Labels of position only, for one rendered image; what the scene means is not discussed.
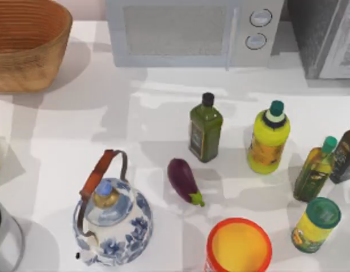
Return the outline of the dark green square bottle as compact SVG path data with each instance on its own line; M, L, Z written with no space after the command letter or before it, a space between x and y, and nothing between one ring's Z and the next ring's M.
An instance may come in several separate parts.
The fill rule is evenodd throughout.
M218 155L224 121L222 114L214 107L214 98L211 92L203 93L201 103L192 108L189 114L189 150L203 163Z

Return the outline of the purple eggplant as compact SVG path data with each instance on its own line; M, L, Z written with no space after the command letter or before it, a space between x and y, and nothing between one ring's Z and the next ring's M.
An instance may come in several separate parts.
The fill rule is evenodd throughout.
M205 206L192 170L184 159L173 158L170 160L167 166L167 177L177 194L186 202L194 206Z

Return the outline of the yellow bottle with green cap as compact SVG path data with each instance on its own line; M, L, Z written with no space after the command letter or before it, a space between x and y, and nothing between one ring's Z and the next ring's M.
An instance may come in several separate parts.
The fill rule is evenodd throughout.
M250 168L263 175L277 170L289 133L290 121L284 113L284 103L274 100L256 116L247 151Z

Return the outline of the blue and white teapot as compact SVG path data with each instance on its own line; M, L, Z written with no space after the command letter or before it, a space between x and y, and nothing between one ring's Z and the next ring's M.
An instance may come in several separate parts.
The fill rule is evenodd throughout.
M73 232L75 257L87 266L132 262L153 234L153 213L145 196L126 179L127 154L105 150L79 192Z

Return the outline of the pale microwave oven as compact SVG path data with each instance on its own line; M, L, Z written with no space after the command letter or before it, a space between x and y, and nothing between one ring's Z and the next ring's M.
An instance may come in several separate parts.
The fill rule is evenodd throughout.
M113 61L118 67L222 67L225 69L233 10L238 9L231 68L265 67L271 57L284 0L106 0ZM268 9L265 27L250 23ZM248 36L266 45L249 50Z

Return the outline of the round microwave knob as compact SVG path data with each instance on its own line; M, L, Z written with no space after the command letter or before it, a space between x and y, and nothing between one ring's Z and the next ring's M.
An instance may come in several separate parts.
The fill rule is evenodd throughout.
M245 40L245 45L249 50L259 50L267 43L267 37L262 33L257 33L248 36Z
M272 13L268 9L253 11L250 15L250 23L254 27L265 27L272 20Z

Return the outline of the orange can with yellow lid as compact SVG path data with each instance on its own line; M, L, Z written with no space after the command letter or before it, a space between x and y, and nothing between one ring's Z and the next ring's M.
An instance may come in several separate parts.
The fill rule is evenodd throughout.
M266 272L272 259L267 233L246 218L218 222L206 241L204 272Z

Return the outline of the slim olive oil bottle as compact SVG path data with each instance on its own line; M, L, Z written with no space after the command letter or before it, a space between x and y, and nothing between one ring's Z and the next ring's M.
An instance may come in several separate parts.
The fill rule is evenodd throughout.
M293 197L296 200L310 202L317 197L333 170L333 150L337 143L335 137L327 136L322 147L311 149L294 184Z

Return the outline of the yellow jar with green lid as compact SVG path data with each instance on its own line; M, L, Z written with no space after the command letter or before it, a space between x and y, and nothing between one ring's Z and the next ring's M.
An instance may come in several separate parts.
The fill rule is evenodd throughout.
M304 253L317 252L340 220L341 211L334 201L314 198L292 230L293 245Z

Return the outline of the dark brown bottle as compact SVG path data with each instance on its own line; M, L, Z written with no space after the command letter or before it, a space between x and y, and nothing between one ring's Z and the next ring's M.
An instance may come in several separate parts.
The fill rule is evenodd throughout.
M330 179L334 184L350 180L350 130L346 131L334 151L334 167Z

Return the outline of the woven brown basket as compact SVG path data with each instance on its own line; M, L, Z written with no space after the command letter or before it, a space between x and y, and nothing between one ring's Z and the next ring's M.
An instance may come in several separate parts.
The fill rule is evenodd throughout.
M0 0L0 94L50 87L72 23L70 11L54 0Z

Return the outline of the grey metal cup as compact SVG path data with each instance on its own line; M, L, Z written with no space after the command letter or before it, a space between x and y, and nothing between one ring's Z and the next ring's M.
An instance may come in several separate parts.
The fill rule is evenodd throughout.
M21 226L0 203L0 272L15 272L18 269L24 247Z

